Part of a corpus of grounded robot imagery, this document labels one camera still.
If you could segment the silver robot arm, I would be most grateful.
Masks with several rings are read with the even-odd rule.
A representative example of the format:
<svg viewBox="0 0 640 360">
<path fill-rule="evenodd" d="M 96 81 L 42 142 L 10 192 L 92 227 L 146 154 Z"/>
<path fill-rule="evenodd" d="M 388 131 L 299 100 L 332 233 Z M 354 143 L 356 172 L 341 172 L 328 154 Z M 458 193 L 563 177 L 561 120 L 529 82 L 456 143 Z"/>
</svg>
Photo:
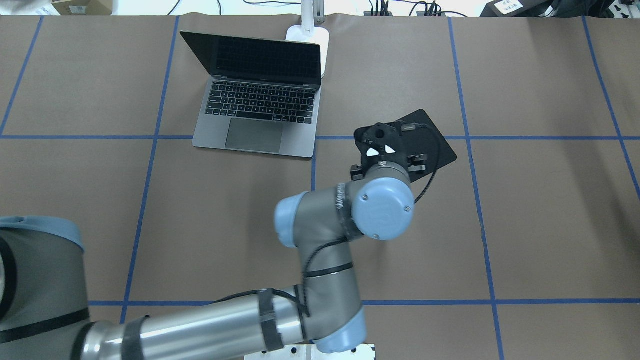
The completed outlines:
<svg viewBox="0 0 640 360">
<path fill-rule="evenodd" d="M 376 123 L 354 133 L 361 162 L 350 182 L 279 201 L 274 228 L 298 251 L 301 280 L 122 324 L 93 320 L 78 226 L 50 216 L 1 219 L 3 360 L 232 360 L 311 342 L 349 353 L 368 337 L 365 304 L 350 248 L 354 240 L 397 239 L 417 200 L 413 173 L 436 173 L 442 153 L 425 123 Z"/>
</svg>

